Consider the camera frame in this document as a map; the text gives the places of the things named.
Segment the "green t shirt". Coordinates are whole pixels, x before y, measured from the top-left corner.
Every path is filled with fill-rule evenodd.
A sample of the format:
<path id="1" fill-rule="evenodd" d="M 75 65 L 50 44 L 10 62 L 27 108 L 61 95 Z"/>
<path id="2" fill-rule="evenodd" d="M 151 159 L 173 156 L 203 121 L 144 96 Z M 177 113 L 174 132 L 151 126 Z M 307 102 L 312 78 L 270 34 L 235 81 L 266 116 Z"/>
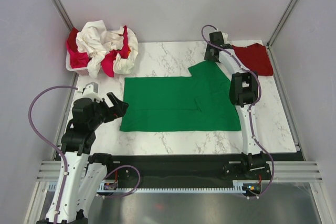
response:
<path id="1" fill-rule="evenodd" d="M 240 131 L 229 100 L 230 80 L 214 62 L 189 67 L 188 77 L 125 78 L 129 104 L 122 132 Z"/>

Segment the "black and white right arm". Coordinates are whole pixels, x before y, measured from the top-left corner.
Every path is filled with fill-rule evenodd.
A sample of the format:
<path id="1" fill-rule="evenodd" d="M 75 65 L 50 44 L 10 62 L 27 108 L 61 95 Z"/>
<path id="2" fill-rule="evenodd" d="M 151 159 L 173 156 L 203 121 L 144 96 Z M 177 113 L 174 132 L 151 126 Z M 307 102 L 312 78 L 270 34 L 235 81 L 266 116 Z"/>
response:
<path id="1" fill-rule="evenodd" d="M 272 179 L 270 154 L 258 141 L 255 106 L 261 98 L 257 72 L 249 70 L 236 56 L 233 46 L 226 43 L 223 33 L 209 34 L 205 60 L 224 65 L 231 74 L 229 99 L 239 116 L 243 151 L 239 172 L 248 179 Z"/>

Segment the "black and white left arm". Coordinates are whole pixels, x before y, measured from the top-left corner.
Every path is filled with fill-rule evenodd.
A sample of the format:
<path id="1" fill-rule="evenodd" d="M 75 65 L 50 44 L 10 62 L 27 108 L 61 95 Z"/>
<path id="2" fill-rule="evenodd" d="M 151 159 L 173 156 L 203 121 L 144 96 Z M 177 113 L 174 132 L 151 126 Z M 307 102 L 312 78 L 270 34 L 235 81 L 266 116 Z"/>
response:
<path id="1" fill-rule="evenodd" d="M 128 103 L 107 93 L 112 102 L 85 88 L 73 103 L 72 119 L 61 139 L 61 168 L 55 194 L 42 223 L 88 223 L 88 213 L 104 178 L 111 178 L 115 165 L 110 154 L 91 154 L 96 129 L 126 114 Z"/>

